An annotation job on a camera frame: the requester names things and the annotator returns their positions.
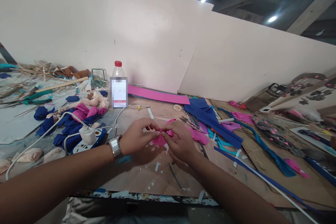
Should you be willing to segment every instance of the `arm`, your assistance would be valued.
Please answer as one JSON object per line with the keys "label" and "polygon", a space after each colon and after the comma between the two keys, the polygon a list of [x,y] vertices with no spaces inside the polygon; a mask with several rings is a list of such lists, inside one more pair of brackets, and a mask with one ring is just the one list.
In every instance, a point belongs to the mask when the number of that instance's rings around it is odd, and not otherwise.
{"label": "arm", "polygon": [[172,130],[176,134],[177,137],[171,138],[162,132],[173,154],[198,174],[203,186],[219,201],[235,223],[289,223],[253,190],[199,153],[190,132],[183,124],[174,121],[162,130]]}
{"label": "arm", "polygon": [[[144,128],[160,130],[149,118],[134,121],[119,142],[124,156],[160,135],[153,132],[144,136]],[[102,145],[30,169],[0,184],[1,223],[36,222],[77,190],[81,181],[113,161],[111,147]]]}

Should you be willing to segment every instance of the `white power adapter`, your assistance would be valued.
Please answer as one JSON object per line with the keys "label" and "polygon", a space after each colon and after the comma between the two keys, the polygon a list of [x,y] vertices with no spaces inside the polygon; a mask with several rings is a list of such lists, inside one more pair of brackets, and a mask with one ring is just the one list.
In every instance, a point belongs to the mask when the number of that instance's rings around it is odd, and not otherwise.
{"label": "white power adapter", "polygon": [[94,143],[97,141],[96,139],[96,132],[94,131],[94,129],[88,127],[88,126],[84,126],[79,130],[80,135],[82,137],[82,140],[84,143],[89,144],[89,145],[94,145]]}

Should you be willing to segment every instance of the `forearm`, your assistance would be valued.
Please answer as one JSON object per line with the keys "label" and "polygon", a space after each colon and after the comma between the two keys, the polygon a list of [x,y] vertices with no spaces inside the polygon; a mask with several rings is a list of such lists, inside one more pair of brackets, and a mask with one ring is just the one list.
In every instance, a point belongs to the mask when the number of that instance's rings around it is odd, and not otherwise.
{"label": "forearm", "polygon": [[235,223],[289,223],[257,193],[202,155],[193,158],[190,166]]}
{"label": "forearm", "polygon": [[67,156],[0,184],[2,223],[34,223],[77,189],[77,184],[114,160],[111,147]]}

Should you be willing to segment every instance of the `green-handled pliers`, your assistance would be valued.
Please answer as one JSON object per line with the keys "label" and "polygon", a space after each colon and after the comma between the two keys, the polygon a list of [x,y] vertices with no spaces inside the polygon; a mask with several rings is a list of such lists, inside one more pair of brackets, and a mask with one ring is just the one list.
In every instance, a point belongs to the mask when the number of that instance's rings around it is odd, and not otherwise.
{"label": "green-handled pliers", "polygon": [[17,100],[17,101],[10,101],[10,102],[6,102],[6,103],[1,103],[1,104],[8,104],[7,106],[1,107],[1,108],[6,108],[6,107],[12,107],[12,106],[16,106],[18,104],[33,104],[33,105],[38,105],[38,104],[44,104],[44,103],[48,103],[51,102],[52,99],[45,99],[45,100],[35,100],[36,98],[39,98],[43,95],[47,95],[52,93],[52,90],[46,90],[46,91],[42,91],[39,93],[35,93],[33,95],[30,96],[26,96],[23,100]]}

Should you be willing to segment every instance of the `power strip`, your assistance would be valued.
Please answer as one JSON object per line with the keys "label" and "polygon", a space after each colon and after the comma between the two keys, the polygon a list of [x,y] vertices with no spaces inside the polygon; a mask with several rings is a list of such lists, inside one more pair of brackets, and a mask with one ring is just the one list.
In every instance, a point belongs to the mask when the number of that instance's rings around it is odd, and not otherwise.
{"label": "power strip", "polygon": [[71,154],[83,152],[102,145],[104,143],[104,136],[106,134],[106,129],[98,129],[94,133],[96,134],[97,141],[93,145],[89,145],[82,140],[72,149]]}

